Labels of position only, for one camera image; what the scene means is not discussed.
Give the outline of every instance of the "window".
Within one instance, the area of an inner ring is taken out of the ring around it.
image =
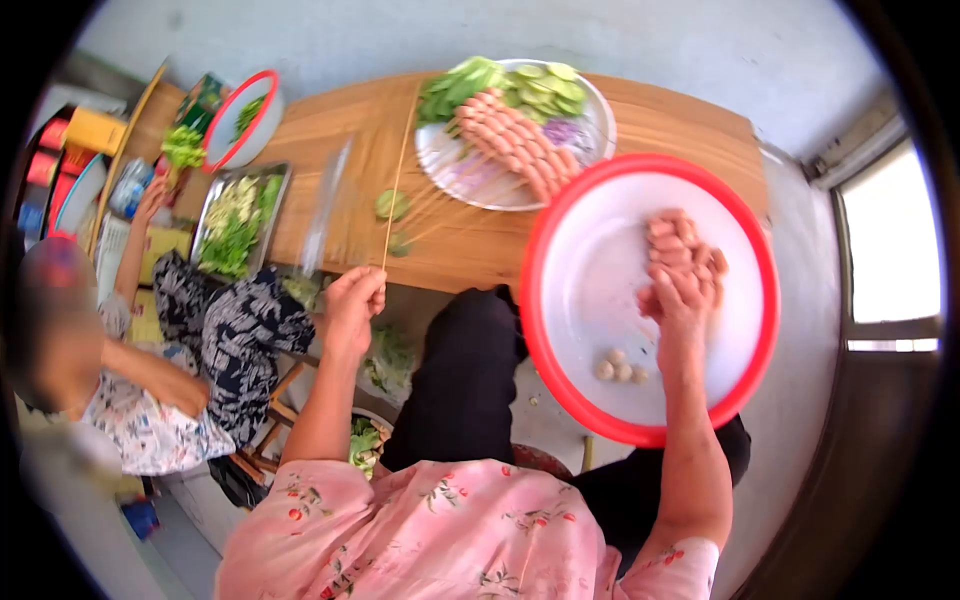
[[[853,321],[901,322],[938,315],[936,228],[913,142],[902,142],[842,183],[839,193],[850,234]]]

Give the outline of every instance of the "metal tray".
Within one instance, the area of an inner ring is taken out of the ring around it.
[[[193,238],[193,248],[190,249],[190,263],[193,265],[200,264],[200,246],[206,237],[206,226],[204,224],[206,212],[209,210],[213,201],[224,192],[228,185],[235,181],[240,181],[244,177],[282,175],[283,181],[280,183],[280,191],[276,193],[274,210],[270,215],[270,219],[260,225],[260,234],[257,237],[257,242],[253,248],[251,248],[250,255],[247,257],[247,267],[250,269],[251,275],[263,268],[263,264],[267,259],[267,250],[270,248],[270,238],[274,234],[276,216],[280,211],[280,205],[283,203],[283,197],[286,195],[287,185],[290,183],[292,173],[293,167],[289,160],[218,172],[217,177],[214,178],[213,183],[210,184],[210,189],[206,192],[204,208],[200,212],[200,222],[197,224],[197,234]],[[210,275],[221,280],[229,280],[228,277],[222,276],[219,273],[211,273]]]

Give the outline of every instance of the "woman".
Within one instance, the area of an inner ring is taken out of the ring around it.
[[[24,352],[32,355],[24,400],[106,433],[122,470],[134,475],[187,470],[248,444],[266,419],[278,351],[306,353],[322,324],[283,292],[273,270],[221,287],[169,252],[153,271],[165,342],[125,343],[147,227],[162,205],[163,185],[152,182],[133,215],[113,293],[99,306],[99,335],[80,327],[89,323],[76,311],[51,320],[30,311],[26,297],[20,302],[23,314],[36,317],[32,330],[41,333]],[[37,296],[35,286],[25,289]]]
[[[430,325],[384,448],[393,473],[368,483],[346,463],[350,403],[384,274],[341,278],[327,295],[314,389],[270,495],[228,542],[217,596],[708,598],[750,439],[739,418],[717,432],[708,418],[712,286],[667,269],[651,275],[666,448],[568,483],[513,466],[509,405],[526,348],[505,286],[459,295]]]

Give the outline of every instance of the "hand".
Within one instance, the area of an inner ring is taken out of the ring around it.
[[[650,277],[653,297],[641,309],[660,326],[657,365],[663,388],[670,396],[684,384],[702,386],[713,284],[661,265],[651,268]]]
[[[166,200],[166,183],[166,176],[154,177],[147,189],[143,191],[140,204],[137,205],[136,212],[133,214],[132,224],[134,226],[146,229],[150,224],[150,220],[154,218],[156,212],[163,206],[163,201]]]
[[[370,319],[386,305],[387,273],[356,267],[326,288],[324,355],[359,361],[370,347]]]

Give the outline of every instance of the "pink floral shirt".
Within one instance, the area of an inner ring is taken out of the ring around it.
[[[228,541],[215,596],[706,600],[718,558],[683,540],[615,583],[620,553],[548,473],[421,461],[368,482],[348,463],[294,461]]]

